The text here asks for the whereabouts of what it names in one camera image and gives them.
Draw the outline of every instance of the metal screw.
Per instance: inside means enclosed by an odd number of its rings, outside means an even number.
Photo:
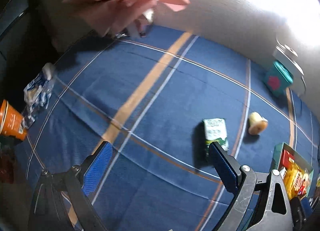
[[[250,171],[250,167],[248,166],[248,165],[242,165],[242,170],[244,170],[244,171]]]
[[[272,170],[273,175],[279,176],[280,172],[276,169]]]
[[[49,171],[47,169],[43,169],[41,171],[41,175],[48,175],[49,174]]]
[[[71,170],[72,170],[72,171],[78,171],[78,170],[80,170],[80,166],[79,166],[79,165],[73,165],[73,166],[71,167]]]

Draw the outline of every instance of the green box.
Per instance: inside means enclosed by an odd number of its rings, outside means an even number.
[[[309,194],[310,186],[312,183],[312,177],[313,177],[313,167],[300,155],[298,154],[295,150],[293,150],[288,144],[286,143],[280,143],[275,146],[274,152],[273,152],[273,159],[271,162],[271,167],[270,171],[273,169],[279,169],[280,166],[280,160],[281,160],[281,154],[282,151],[286,150],[290,154],[294,156],[294,162],[303,170],[307,169],[309,172],[309,179],[310,179],[310,185],[307,188],[307,195]]]

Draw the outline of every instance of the pink flower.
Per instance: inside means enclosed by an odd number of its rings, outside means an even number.
[[[269,76],[268,85],[272,88],[273,91],[280,88],[280,80],[276,76]]]

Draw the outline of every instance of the gray wall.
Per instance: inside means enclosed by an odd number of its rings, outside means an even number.
[[[48,29],[60,51],[90,30],[82,21],[71,17],[72,9],[61,1],[42,0]],[[178,13],[159,4],[156,23],[216,41],[266,68],[272,64],[275,35],[283,23],[279,16],[259,10],[247,0],[190,1],[191,5]],[[279,40],[298,53],[297,62],[305,73],[307,84],[307,94],[302,99],[320,118],[320,46],[304,46],[286,27],[281,28]]]

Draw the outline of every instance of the small plastic cup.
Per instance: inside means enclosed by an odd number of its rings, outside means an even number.
[[[23,116],[7,100],[3,100],[0,109],[0,134],[24,140],[27,130],[22,127]]]

